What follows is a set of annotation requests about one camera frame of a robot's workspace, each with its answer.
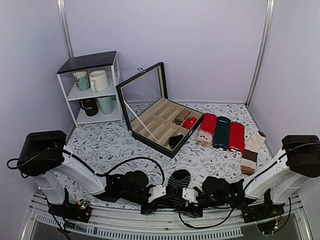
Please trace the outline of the black white striped sock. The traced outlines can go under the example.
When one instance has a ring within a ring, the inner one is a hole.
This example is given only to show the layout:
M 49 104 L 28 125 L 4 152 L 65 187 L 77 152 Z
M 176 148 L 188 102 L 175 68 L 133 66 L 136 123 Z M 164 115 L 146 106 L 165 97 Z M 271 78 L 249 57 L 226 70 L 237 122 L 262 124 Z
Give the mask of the black white striped sock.
M 166 195 L 160 200 L 159 206 L 165 209 L 178 208 L 183 199 L 183 189 L 188 188 L 191 174 L 188 170 L 179 169 L 171 174 L 166 186 Z

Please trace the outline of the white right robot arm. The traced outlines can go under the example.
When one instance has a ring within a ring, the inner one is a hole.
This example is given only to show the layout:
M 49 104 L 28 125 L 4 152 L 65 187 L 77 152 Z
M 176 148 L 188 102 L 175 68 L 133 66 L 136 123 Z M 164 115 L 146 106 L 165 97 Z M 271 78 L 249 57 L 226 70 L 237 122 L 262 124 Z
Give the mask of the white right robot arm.
M 310 178 L 320 175 L 320 139 L 316 135 L 287 135 L 282 148 L 256 173 L 234 183 L 208 176 L 197 192 L 197 203 L 184 203 L 178 213 L 196 218 L 203 209 L 229 205 L 242 212 L 245 223 L 284 213 L 287 199 Z

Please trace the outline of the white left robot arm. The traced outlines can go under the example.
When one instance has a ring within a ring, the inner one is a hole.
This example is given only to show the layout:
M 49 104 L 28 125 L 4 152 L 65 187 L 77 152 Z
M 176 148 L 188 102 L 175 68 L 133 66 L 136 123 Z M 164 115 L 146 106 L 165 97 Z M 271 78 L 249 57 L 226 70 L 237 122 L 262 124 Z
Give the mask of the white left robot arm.
M 16 164 L 22 174 L 34 178 L 48 203 L 63 217 L 70 217 L 75 210 L 55 172 L 70 178 L 104 202 L 123 198 L 143 205 L 166 195 L 164 184 L 151 186 L 148 177 L 139 170 L 113 175 L 96 172 L 72 152 L 66 137 L 61 130 L 29 133 Z

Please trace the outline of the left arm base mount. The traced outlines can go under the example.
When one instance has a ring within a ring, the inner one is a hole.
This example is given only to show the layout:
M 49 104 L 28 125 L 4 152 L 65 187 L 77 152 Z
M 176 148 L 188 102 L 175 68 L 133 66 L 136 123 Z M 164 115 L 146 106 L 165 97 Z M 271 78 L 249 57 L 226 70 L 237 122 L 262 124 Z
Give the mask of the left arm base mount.
M 83 223 L 88 223 L 91 217 L 92 208 L 89 206 L 89 202 L 81 199 L 78 202 L 69 201 L 69 192 L 64 189 L 64 200 L 62 204 L 48 203 L 50 214 L 54 216 L 62 217 L 63 220 L 73 220 Z

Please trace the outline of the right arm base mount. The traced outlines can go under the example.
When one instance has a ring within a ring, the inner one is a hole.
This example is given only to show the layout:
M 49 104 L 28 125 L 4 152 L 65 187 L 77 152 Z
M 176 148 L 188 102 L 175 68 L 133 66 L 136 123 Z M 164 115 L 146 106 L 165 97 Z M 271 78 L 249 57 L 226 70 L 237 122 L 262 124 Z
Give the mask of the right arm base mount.
M 292 212 L 292 201 L 291 198 L 288 198 L 289 201 L 289 212 L 286 220 L 284 220 L 283 214 L 284 211 L 284 203 L 280 205 L 273 204 L 271 200 L 271 190 L 268 189 L 264 195 L 264 202 L 256 205 L 245 206 L 242 210 L 242 217 L 245 223 L 251 223 L 261 220 L 266 220 L 268 218 L 275 218 L 275 223 L 273 227 L 269 229 L 263 228 L 262 226 L 258 229 L 263 235 L 273 235 L 282 230 L 286 224 L 288 223 L 291 212 Z

